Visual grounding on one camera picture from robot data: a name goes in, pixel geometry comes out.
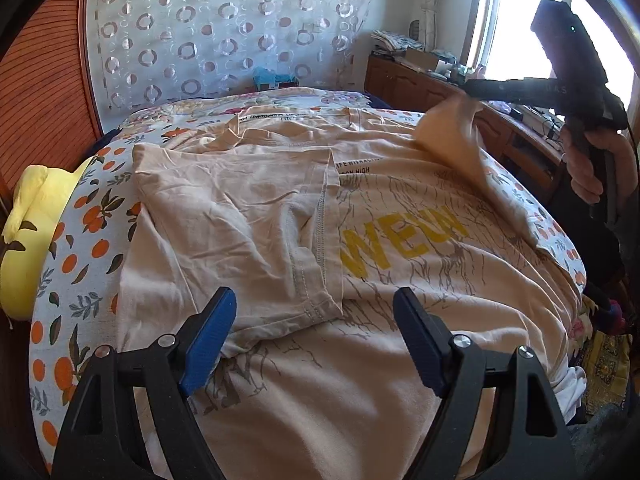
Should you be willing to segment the long wooden cabinet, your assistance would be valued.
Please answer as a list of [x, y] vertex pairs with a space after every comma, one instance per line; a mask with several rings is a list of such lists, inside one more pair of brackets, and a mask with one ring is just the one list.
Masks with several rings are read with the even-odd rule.
[[[469, 100], [458, 87], [374, 54], [369, 56], [364, 90], [394, 110], [425, 113], [444, 104], [448, 113], [470, 114]], [[474, 125], [485, 150], [538, 200], [548, 203], [565, 169], [559, 144], [487, 104], [477, 107]]]

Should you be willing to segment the cardboard box on cabinet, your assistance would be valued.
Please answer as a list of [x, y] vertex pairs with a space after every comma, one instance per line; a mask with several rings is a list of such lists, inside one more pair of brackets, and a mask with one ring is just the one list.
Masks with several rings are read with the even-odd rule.
[[418, 72], [436, 72], [440, 59], [432, 52], [408, 48], [400, 59], [402, 64]]

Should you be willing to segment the folded cloth stack on cabinet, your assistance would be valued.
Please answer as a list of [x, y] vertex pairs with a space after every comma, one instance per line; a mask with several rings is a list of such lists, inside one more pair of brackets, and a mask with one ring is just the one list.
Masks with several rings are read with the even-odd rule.
[[408, 49], [423, 51], [424, 45], [420, 41], [411, 39], [405, 35], [388, 32], [387, 30], [372, 30], [371, 39], [383, 50], [390, 53], [406, 52]]

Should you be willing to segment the yellow Pikachu plush toy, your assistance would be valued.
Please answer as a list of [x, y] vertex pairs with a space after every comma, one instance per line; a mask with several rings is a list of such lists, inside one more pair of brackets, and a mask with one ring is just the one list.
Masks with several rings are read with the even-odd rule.
[[51, 283], [53, 271], [44, 262], [55, 251], [58, 222], [89, 164], [85, 160], [73, 172], [30, 165], [18, 179], [1, 233], [1, 307], [8, 318], [29, 320]]

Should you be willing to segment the blue object behind bed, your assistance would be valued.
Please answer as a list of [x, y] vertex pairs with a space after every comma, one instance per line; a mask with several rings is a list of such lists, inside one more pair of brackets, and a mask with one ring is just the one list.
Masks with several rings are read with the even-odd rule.
[[279, 74], [268, 68], [258, 67], [253, 73], [254, 86], [257, 91], [276, 90], [299, 86], [299, 79], [290, 74]]

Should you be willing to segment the wooden slatted wardrobe door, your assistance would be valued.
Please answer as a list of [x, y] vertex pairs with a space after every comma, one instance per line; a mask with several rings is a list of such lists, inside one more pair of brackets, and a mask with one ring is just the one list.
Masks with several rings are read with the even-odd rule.
[[87, 0], [44, 0], [1, 61], [1, 198], [29, 165], [76, 169], [102, 136], [91, 90]]

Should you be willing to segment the floral pink bed blanket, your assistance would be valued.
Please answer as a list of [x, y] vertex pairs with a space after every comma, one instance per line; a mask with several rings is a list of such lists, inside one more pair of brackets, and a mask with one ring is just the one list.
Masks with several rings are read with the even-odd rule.
[[142, 125], [196, 124], [202, 120], [226, 118], [253, 106], [275, 107], [377, 107], [378, 98], [357, 91], [323, 90], [309, 87], [291, 87], [224, 96], [216, 99], [186, 99], [167, 102], [138, 110], [126, 118], [122, 128]]

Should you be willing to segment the circle pattern sheer curtain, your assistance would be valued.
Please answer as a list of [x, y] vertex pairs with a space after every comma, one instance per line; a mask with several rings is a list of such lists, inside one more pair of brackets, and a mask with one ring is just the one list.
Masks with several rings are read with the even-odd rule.
[[109, 118], [248, 88], [258, 70], [341, 88], [371, 0], [88, 0], [96, 104]]

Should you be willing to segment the window with wooden frame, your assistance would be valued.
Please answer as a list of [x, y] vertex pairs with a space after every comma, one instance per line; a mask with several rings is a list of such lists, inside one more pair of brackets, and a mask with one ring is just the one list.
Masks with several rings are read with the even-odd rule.
[[636, 75], [623, 47], [587, 0], [480, 0], [469, 63], [491, 80], [556, 75], [546, 36], [582, 29], [600, 58], [606, 86], [631, 103]]

